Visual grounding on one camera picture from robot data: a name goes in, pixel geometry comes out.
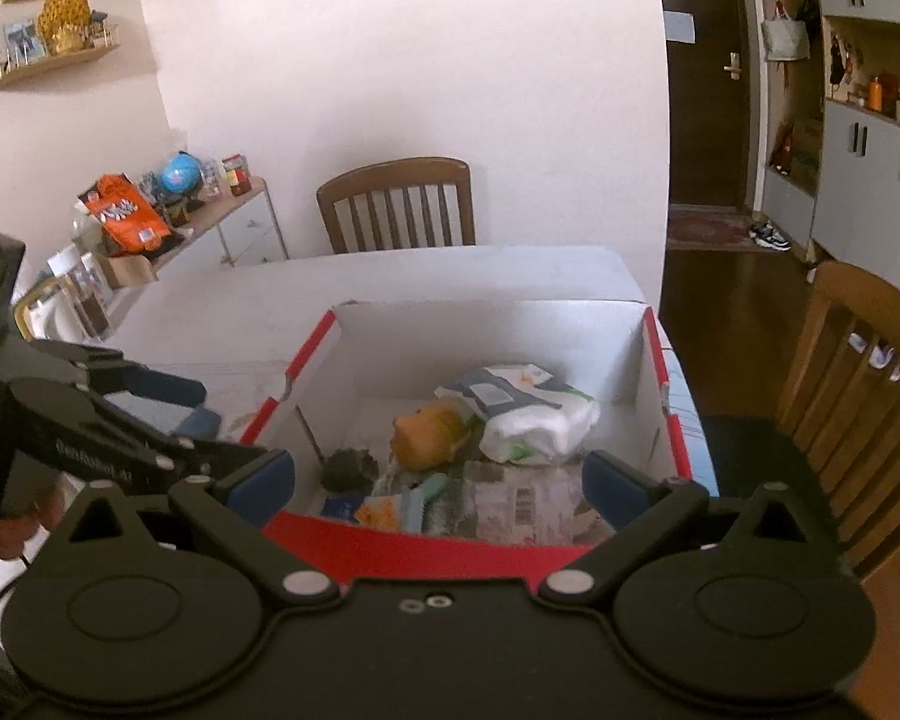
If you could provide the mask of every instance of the door lock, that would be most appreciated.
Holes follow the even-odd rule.
[[[730,65],[724,67],[724,70],[727,73],[730,73],[730,77],[739,81],[741,74],[743,74],[743,68],[740,65],[740,55],[737,52],[730,52]]]

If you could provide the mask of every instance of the black seat cushion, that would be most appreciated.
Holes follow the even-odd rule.
[[[837,521],[806,456],[772,419],[705,416],[703,434],[710,448],[723,497],[749,498],[764,482],[785,482],[799,496],[823,531],[839,543]]]

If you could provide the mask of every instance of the finger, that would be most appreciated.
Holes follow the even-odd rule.
[[[24,543],[36,536],[40,530],[40,519],[36,509],[24,514],[22,517],[0,517],[0,544],[13,545]]]
[[[24,542],[0,541],[0,560],[19,560],[24,554]]]
[[[63,519],[65,505],[63,493],[60,493],[58,488],[54,487],[39,494],[36,499],[36,511],[40,524],[48,531],[52,531]]]

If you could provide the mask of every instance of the dark wooden door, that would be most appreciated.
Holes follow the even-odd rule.
[[[670,202],[742,205],[749,144],[748,49],[743,0],[663,0],[690,13],[696,43],[667,42],[670,71]],[[724,70],[730,54],[743,72]]]

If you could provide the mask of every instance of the blue globe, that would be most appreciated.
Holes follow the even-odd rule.
[[[160,182],[164,189],[174,194],[194,191],[200,183],[200,164],[188,153],[180,151],[160,173]]]

